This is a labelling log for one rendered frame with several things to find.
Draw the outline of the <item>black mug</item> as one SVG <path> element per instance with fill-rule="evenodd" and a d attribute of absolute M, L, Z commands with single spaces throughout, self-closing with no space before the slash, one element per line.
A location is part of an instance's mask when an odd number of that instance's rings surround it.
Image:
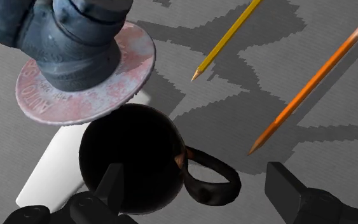
<path fill-rule="evenodd" d="M 208 206 L 239 195 L 238 172 L 219 159 L 186 146 L 171 119 L 143 104 L 125 104 L 92 121 L 79 147 L 79 168 L 94 192 L 110 164 L 122 164 L 121 212 L 148 214 L 169 204 L 181 188 Z"/>

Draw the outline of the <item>orange pencil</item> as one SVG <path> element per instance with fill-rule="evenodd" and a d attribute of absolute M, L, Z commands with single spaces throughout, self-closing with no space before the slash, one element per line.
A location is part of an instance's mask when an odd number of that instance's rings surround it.
<path fill-rule="evenodd" d="M 309 96 L 316 86 L 331 72 L 339 62 L 343 60 L 346 54 L 351 51 L 358 42 L 358 27 L 355 31 L 341 44 L 333 55 L 324 63 L 316 72 L 309 82 L 297 93 L 293 100 L 280 112 L 276 119 L 269 124 L 265 131 L 255 140 L 250 148 L 248 155 L 253 154 L 277 131 L 277 129 L 292 115 L 295 109 Z"/>

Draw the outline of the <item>white flat rectangular block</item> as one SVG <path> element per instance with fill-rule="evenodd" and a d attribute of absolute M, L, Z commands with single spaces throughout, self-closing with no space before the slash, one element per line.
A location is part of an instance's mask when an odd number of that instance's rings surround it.
<path fill-rule="evenodd" d="M 19 207 L 44 205 L 59 210 L 83 185 L 78 152 L 87 123 L 59 128 L 19 193 Z"/>

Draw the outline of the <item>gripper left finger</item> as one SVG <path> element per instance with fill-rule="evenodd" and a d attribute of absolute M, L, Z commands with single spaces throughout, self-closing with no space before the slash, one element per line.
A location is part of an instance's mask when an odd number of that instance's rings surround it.
<path fill-rule="evenodd" d="M 22 207 L 3 224 L 138 224 L 129 215 L 120 214 L 123 196 L 123 166 L 110 164 L 95 192 L 74 194 L 54 213 L 43 205 Z"/>

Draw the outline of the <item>blue figure on pink base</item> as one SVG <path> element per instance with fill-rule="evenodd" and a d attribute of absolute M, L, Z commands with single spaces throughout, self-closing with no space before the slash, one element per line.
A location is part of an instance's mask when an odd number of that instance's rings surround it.
<path fill-rule="evenodd" d="M 0 0 L 0 44 L 29 60 L 15 95 L 23 113 L 48 125 L 110 114 L 149 79 L 151 36 L 126 20 L 133 0 Z"/>

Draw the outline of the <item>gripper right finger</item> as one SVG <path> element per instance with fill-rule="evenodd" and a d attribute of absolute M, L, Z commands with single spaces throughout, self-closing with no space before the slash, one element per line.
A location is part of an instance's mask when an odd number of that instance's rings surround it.
<path fill-rule="evenodd" d="M 286 224 L 358 224 L 358 208 L 305 186 L 280 162 L 268 162 L 265 195 Z"/>

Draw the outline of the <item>yellow pencil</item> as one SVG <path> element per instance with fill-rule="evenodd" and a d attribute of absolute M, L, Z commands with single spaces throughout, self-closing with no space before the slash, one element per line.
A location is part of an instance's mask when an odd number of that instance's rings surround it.
<path fill-rule="evenodd" d="M 219 52 L 224 48 L 224 46 L 229 42 L 229 40 L 234 36 L 234 34 L 239 30 L 242 24 L 250 17 L 252 12 L 257 8 L 262 0 L 252 0 L 251 3 L 246 7 L 243 13 L 237 18 L 233 25 L 228 29 L 224 36 L 219 40 L 215 45 L 212 51 L 206 56 L 202 63 L 197 67 L 191 81 L 197 79 L 211 64 L 211 62 L 216 58 Z"/>

